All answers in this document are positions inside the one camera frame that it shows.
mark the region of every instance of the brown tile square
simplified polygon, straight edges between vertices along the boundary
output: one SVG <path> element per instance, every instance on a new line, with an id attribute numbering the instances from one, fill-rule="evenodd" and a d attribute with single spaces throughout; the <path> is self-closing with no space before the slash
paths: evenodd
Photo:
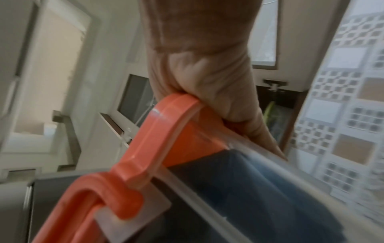
<path id="1" fill-rule="evenodd" d="M 359 164 L 366 164 L 373 150 L 374 143 L 340 134 L 332 154 Z"/>
<path id="2" fill-rule="evenodd" d="M 384 78 L 366 78 L 359 99 L 384 102 Z"/>

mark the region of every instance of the clear plastic bin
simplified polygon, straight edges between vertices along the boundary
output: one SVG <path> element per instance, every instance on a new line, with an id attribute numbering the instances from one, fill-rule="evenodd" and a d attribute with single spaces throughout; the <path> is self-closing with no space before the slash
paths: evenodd
<path id="1" fill-rule="evenodd" d="M 110 172 L 67 189 L 33 242 L 384 242 L 329 190 L 174 94 Z"/>

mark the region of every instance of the white tile square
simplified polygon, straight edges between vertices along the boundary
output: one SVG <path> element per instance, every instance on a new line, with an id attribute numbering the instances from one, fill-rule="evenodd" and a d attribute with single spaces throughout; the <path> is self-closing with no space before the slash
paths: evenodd
<path id="1" fill-rule="evenodd" d="M 356 0 L 349 16 L 372 14 L 384 11 L 383 0 Z"/>
<path id="2" fill-rule="evenodd" d="M 359 68 L 368 47 L 335 48 L 329 59 L 328 68 Z"/>
<path id="3" fill-rule="evenodd" d="M 310 174 L 316 165 L 318 157 L 300 149 L 291 148 L 288 161 L 300 170 Z"/>
<path id="4" fill-rule="evenodd" d="M 307 108 L 306 118 L 334 123 L 342 107 L 341 103 L 313 99 Z"/>

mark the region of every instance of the human hand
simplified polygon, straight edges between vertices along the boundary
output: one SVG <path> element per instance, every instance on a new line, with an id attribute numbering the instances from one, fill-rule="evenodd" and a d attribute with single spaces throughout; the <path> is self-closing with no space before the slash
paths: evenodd
<path id="1" fill-rule="evenodd" d="M 158 101 L 187 92 L 282 157 L 259 108 L 248 39 L 261 0 L 141 0 L 148 73 Z"/>

